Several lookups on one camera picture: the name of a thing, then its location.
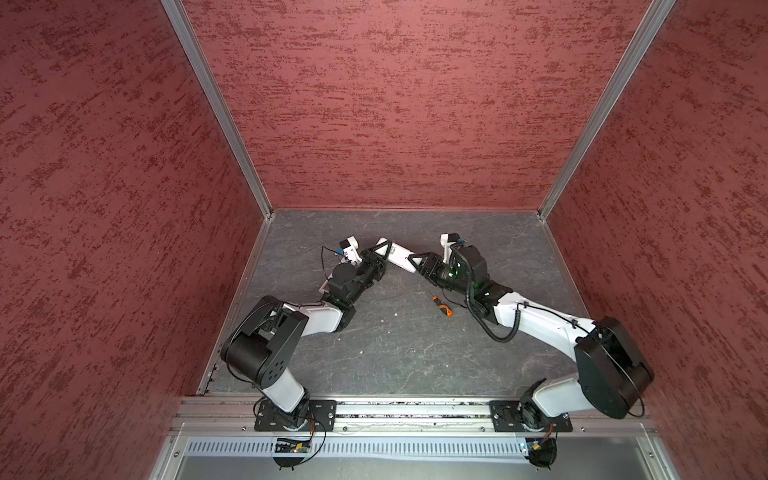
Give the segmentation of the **white remote with batteries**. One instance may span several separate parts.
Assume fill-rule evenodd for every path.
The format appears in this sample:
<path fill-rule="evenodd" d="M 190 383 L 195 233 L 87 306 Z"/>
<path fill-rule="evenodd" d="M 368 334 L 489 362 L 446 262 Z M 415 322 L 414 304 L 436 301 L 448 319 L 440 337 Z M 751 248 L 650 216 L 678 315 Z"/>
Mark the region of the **white remote with batteries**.
<path fill-rule="evenodd" d="M 415 273 L 417 270 L 417 267 L 409 260 L 409 257 L 413 255 L 413 252 L 384 237 L 378 240 L 373 251 L 378 255 L 385 257 L 390 263 L 409 273 Z"/>

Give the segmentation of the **orange black screwdriver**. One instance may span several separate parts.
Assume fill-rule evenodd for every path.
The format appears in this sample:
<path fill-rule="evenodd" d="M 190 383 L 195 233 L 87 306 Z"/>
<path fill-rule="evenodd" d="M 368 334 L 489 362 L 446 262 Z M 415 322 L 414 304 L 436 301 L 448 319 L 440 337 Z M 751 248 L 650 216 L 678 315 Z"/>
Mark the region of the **orange black screwdriver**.
<path fill-rule="evenodd" d="M 444 303 L 438 296 L 434 296 L 432 298 L 433 303 L 438 307 L 438 309 L 441 311 L 443 315 L 446 317 L 451 317 L 453 315 L 453 310 Z"/>

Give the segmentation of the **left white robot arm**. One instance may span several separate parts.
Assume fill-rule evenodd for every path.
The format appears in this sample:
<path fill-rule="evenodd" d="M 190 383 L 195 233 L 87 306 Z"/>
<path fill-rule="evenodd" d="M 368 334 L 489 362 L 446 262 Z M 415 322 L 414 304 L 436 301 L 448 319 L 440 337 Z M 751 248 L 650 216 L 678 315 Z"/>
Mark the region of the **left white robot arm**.
<path fill-rule="evenodd" d="M 233 377 L 256 388 L 291 422 L 308 420 L 309 392 L 289 370 L 298 343 L 344 330 L 355 316 L 355 302 L 384 276 L 391 250 L 385 241 L 364 250 L 358 263 L 338 264 L 316 303 L 262 297 L 223 343 L 220 357 Z"/>

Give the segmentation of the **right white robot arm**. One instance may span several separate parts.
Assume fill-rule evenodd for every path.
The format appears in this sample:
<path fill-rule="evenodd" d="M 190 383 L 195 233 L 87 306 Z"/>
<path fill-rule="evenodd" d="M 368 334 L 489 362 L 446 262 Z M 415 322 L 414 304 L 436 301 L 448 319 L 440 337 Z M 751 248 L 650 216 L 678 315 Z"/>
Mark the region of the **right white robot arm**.
<path fill-rule="evenodd" d="M 524 334 L 575 363 L 575 373 L 538 380 L 523 393 L 515 417 L 525 429 L 543 431 L 560 417 L 587 410 L 623 419 L 645 405 L 654 372 L 618 320 L 572 316 L 527 299 L 492 280 L 484 257 L 461 239 L 442 253 L 405 258 L 433 286 L 462 295 L 469 315 L 493 341 L 509 343 Z"/>

